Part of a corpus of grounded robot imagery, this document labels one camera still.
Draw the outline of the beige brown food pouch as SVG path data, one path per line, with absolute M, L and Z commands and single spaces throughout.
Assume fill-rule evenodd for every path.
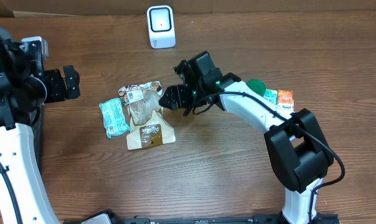
M 176 141 L 174 128 L 164 119 L 159 100 L 163 87 L 159 81 L 123 86 L 118 90 L 129 115 L 129 150 L 169 144 Z

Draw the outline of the green lid jar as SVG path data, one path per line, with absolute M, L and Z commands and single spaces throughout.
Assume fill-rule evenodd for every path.
M 260 96 L 264 96 L 266 92 L 266 86 L 261 80 L 249 80 L 247 86 Z

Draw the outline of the teal snack packet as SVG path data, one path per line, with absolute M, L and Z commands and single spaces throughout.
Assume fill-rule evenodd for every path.
M 120 136 L 130 131 L 123 113 L 122 102 L 119 98 L 110 99 L 99 104 L 103 117 L 103 125 L 106 136 L 111 139 L 113 136 Z

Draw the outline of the teal tissue pack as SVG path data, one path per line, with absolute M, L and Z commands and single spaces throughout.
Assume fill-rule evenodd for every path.
M 274 105 L 278 104 L 278 91 L 277 90 L 266 89 L 263 97 L 264 99 L 268 100 Z

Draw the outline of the orange Kleenex tissue pack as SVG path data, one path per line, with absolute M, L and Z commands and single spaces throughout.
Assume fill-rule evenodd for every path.
M 294 110 L 293 91 L 278 90 L 277 105 L 280 108 L 284 108 L 287 110 Z

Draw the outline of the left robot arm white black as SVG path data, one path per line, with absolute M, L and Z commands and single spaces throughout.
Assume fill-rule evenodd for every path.
M 44 70 L 40 36 L 14 40 L 0 28 L 0 212 L 4 223 L 58 223 L 37 165 L 33 127 L 41 107 L 80 96 L 71 65 Z

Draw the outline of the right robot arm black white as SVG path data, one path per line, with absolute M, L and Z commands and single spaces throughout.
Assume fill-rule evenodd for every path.
M 307 109 L 290 112 L 270 103 L 233 73 L 224 75 L 208 52 L 174 67 L 181 85 L 165 89 L 159 104 L 194 113 L 218 106 L 237 115 L 264 135 L 271 168 L 285 187 L 285 203 L 277 215 L 255 215 L 253 223 L 338 223 L 337 215 L 316 211 L 317 191 L 334 162 L 316 117 Z

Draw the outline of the white barcode scanner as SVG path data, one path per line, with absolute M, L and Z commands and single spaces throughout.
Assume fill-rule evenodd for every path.
M 151 6 L 146 15 L 151 47 L 173 48 L 176 45 L 176 33 L 172 8 L 168 5 Z

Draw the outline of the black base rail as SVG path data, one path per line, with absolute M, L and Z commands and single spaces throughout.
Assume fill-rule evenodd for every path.
M 277 224 L 288 223 L 287 219 L 279 214 L 262 214 L 243 218 L 177 218 L 151 220 L 149 218 L 119 218 L 116 213 L 110 209 L 98 212 L 83 220 L 64 220 L 63 223 L 82 224 L 82 223 L 116 223 L 116 224 Z

